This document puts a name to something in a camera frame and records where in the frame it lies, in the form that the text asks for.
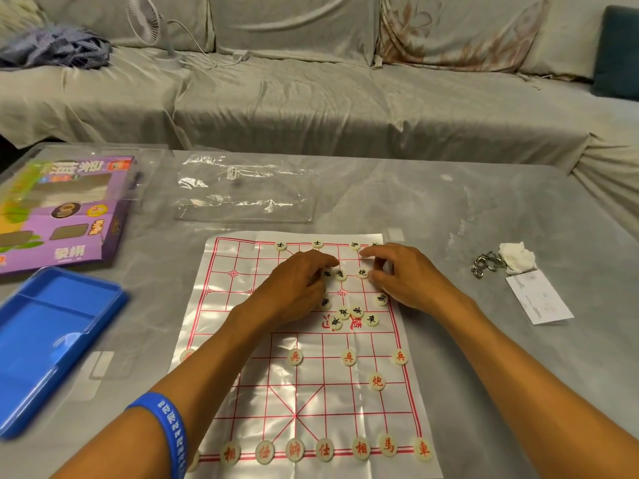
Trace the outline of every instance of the blue wristband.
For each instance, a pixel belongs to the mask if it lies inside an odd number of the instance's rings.
[[[187,473],[187,436],[178,409],[167,397],[155,392],[143,394],[126,409],[131,407],[143,407],[155,415],[169,443],[171,479],[183,479]]]

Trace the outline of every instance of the forearm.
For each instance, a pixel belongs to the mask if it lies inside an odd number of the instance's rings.
[[[259,314],[244,305],[232,311],[220,330],[151,391],[165,395],[180,411],[190,464],[197,447],[266,329]],[[126,410],[79,451],[54,478],[170,476],[164,432],[147,410]]]
[[[639,470],[639,442],[505,336],[472,301],[442,308],[439,321],[541,475],[613,479]]]

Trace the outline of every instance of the fan cord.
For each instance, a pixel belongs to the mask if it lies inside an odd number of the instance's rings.
[[[187,31],[187,33],[190,35],[190,37],[193,39],[193,41],[195,42],[195,44],[197,45],[197,48],[199,48],[199,51],[202,52],[202,55],[204,55],[204,57],[206,58],[206,62],[211,63],[212,65],[209,67],[206,66],[199,66],[197,64],[191,63],[191,62],[187,62],[184,61],[185,64],[193,66],[193,67],[197,67],[198,69],[204,69],[204,70],[209,70],[209,69],[216,69],[218,66],[220,67],[231,67],[236,65],[237,63],[239,63],[240,61],[235,61],[232,62],[230,64],[220,64],[215,62],[213,59],[211,59],[211,57],[209,57],[208,55],[206,55],[206,52],[202,49],[202,47],[200,47],[200,44],[197,43],[196,38],[193,36],[193,34],[188,30],[187,27],[184,26],[184,23],[179,22],[178,20],[167,20],[167,23],[177,23],[178,25],[180,25],[180,27],[182,27],[183,29],[185,29]],[[194,55],[192,55],[194,58],[196,58],[197,60],[200,60],[203,63],[206,63],[204,60],[202,59],[198,59],[197,57],[195,57]]]

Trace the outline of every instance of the sofa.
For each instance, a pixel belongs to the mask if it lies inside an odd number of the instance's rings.
[[[35,1],[114,49],[100,70],[0,72],[16,147],[554,165],[639,238],[639,103],[589,92],[604,8],[639,0],[153,0],[190,32],[169,24],[177,70],[133,35],[127,0]]]

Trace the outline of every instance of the electric fan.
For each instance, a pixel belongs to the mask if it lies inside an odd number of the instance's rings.
[[[158,66],[167,70],[180,69],[182,60],[171,43],[167,20],[158,13],[153,2],[151,0],[129,0],[126,11],[133,33],[143,43],[147,45],[159,44],[166,50],[166,54],[156,57]]]

